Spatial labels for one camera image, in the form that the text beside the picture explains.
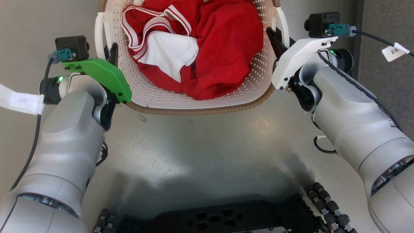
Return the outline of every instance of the teal connector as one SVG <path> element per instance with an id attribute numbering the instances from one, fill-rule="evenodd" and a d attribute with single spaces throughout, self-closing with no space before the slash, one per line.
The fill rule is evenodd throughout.
<path id="1" fill-rule="evenodd" d="M 347 24 L 330 24 L 328 29 L 325 31 L 326 34 L 332 36 L 355 36 L 352 31 L 356 30 L 355 26 L 349 26 Z"/>
<path id="2" fill-rule="evenodd" d="M 57 64 L 61 61 L 70 61 L 76 54 L 72 53 L 70 49 L 62 49 L 54 51 L 52 54 L 49 54 L 48 60 L 53 58 L 52 64 Z"/>

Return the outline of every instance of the gray wall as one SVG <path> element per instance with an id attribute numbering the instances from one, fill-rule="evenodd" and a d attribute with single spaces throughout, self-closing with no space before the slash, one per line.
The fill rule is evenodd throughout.
<path id="1" fill-rule="evenodd" d="M 413 11 L 412 0 L 365 0 L 362 29 L 414 50 Z M 387 62 L 381 52 L 386 47 L 362 37 L 358 81 L 394 113 L 405 134 L 413 139 L 414 58 L 404 55 Z"/>

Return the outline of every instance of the white fabric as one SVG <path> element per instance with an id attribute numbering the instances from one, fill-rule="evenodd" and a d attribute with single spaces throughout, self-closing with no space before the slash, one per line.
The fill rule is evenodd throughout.
<path id="1" fill-rule="evenodd" d="M 146 53 L 138 61 L 158 66 L 162 72 L 180 83 L 181 68 L 191 65 L 197 54 L 196 38 L 154 31 L 147 38 Z"/>
<path id="2" fill-rule="evenodd" d="M 142 6 L 143 3 L 144 3 L 144 0 L 134 0 L 132 4 L 136 6 Z"/>
<path id="3" fill-rule="evenodd" d="M 169 31 L 171 31 L 171 33 L 175 33 L 172 31 L 170 24 L 165 21 L 162 20 L 163 16 L 166 17 L 173 17 L 175 18 L 175 20 L 179 21 L 182 26 L 184 27 L 184 29 L 187 32 L 187 36 L 190 35 L 192 28 L 190 23 L 187 21 L 187 19 L 173 6 L 170 5 L 167 9 L 165 9 L 162 12 L 157 12 L 157 11 L 153 11 L 153 10 L 149 10 L 149 9 L 145 9 L 143 7 L 140 6 L 128 6 L 127 8 L 125 8 L 125 11 L 122 13 L 122 28 L 124 29 L 124 31 L 127 34 L 127 37 L 129 39 L 129 44 L 128 47 L 134 51 L 139 51 L 142 49 L 142 44 L 143 41 L 138 41 L 138 36 L 136 34 L 136 32 L 132 29 L 132 27 L 128 24 L 126 18 L 125 18 L 125 12 L 129 11 L 129 10 L 139 10 L 143 13 L 149 14 L 149 15 L 153 15 L 155 16 L 154 22 L 152 21 L 153 19 L 149 20 L 147 22 L 147 24 L 145 25 L 144 28 L 144 33 L 145 34 L 149 29 L 151 29 L 154 26 L 165 26 Z"/>
<path id="4" fill-rule="evenodd" d="M 42 114 L 45 107 L 44 97 L 44 95 L 18 93 L 0 84 L 0 107 L 10 110 L 33 115 Z"/>

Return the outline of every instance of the white stripe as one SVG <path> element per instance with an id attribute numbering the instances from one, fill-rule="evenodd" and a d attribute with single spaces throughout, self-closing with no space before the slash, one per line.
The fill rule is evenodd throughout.
<path id="1" fill-rule="evenodd" d="M 137 36 L 137 33 L 128 24 L 125 18 L 125 12 L 122 14 L 121 26 L 122 26 L 122 29 L 124 29 L 125 34 L 127 34 L 128 36 L 128 39 L 129 39 L 128 47 L 131 47 L 134 41 L 138 41 L 138 36 Z"/>
<path id="2" fill-rule="evenodd" d="M 147 52 L 147 45 L 145 45 L 144 48 L 139 53 L 135 54 L 133 58 L 139 62 L 139 59 L 144 57 L 146 52 Z"/>
<path id="3" fill-rule="evenodd" d="M 138 41 L 138 35 L 135 32 L 135 30 L 129 25 L 128 21 L 126 20 L 125 13 L 129 10 L 139 10 L 143 13 L 147 13 L 149 15 L 155 16 L 154 18 L 150 19 L 144 27 L 144 30 L 142 32 L 143 38 L 142 41 Z M 133 56 L 135 60 L 141 59 L 143 56 L 145 56 L 147 51 L 147 43 L 145 42 L 147 32 L 155 26 L 165 26 L 171 33 L 176 34 L 170 25 L 170 22 L 165 19 L 163 16 L 166 16 L 166 13 L 169 12 L 177 21 L 181 23 L 181 25 L 184 27 L 184 29 L 187 32 L 187 36 L 190 35 L 192 28 L 190 26 L 190 23 L 187 21 L 187 19 L 175 8 L 173 5 L 170 5 L 167 9 L 165 9 L 163 12 L 157 12 L 149 9 L 145 9 L 138 6 L 129 6 L 125 9 L 125 11 L 122 13 L 122 29 L 127 34 L 127 37 L 129 39 L 128 47 L 132 49 L 135 52 L 138 52 Z"/>
<path id="4" fill-rule="evenodd" d="M 187 26 L 187 28 L 189 30 L 188 35 L 190 35 L 192 29 L 191 29 L 191 25 L 187 21 L 187 19 L 173 5 L 170 5 L 167 9 L 171 9 L 175 14 L 177 14 L 178 17 L 180 17 L 182 19 L 182 21 L 180 19 L 177 19 L 177 20 L 179 20 L 181 23 L 184 23 Z"/>
<path id="5" fill-rule="evenodd" d="M 147 25 L 146 25 L 146 28 L 144 28 L 144 33 L 143 33 L 143 41 L 141 42 L 141 44 L 139 44 L 138 46 L 130 46 L 130 49 L 132 49 L 133 51 L 139 51 L 141 48 L 142 48 L 142 46 L 145 44 L 145 40 L 146 40 L 146 38 L 147 38 L 147 32 L 152 28 L 152 27 L 155 27 L 155 26 L 164 26 L 164 27 L 166 27 L 169 31 L 170 31 L 170 33 L 173 33 L 173 34 L 176 34 L 172 29 L 171 29 L 171 26 L 170 26 L 170 24 L 169 24 L 169 22 L 167 21 L 167 23 L 168 23 L 168 25 L 167 24 L 165 24 L 164 22 L 157 22 L 157 23 L 154 23 L 154 24 L 151 24 L 151 25 L 149 25 L 148 27 L 147 27 Z"/>

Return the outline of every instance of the tan basket trim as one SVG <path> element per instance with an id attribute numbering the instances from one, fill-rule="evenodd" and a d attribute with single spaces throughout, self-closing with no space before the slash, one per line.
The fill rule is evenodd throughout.
<path id="1" fill-rule="evenodd" d="M 228 112 L 238 112 L 243 110 L 252 109 L 254 107 L 259 106 L 265 100 L 267 100 L 270 95 L 274 91 L 274 86 L 270 85 L 266 92 L 260 96 L 257 100 L 247 103 L 241 104 L 237 106 L 231 107 L 222 107 L 222 108 L 211 108 L 211 109 L 156 109 L 156 108 L 148 108 L 143 107 L 141 105 L 137 105 L 136 103 L 127 103 L 127 106 L 132 108 L 135 111 L 147 113 L 147 114 L 155 114 L 155 115 L 175 115 L 175 116 L 183 116 L 183 115 L 211 115 L 211 114 L 220 114 L 220 113 L 228 113 Z"/>
<path id="2" fill-rule="evenodd" d="M 274 7 L 280 7 L 280 0 L 272 0 Z"/>
<path id="3" fill-rule="evenodd" d="M 107 3 L 108 3 L 108 0 L 99 0 L 98 12 L 105 12 Z"/>

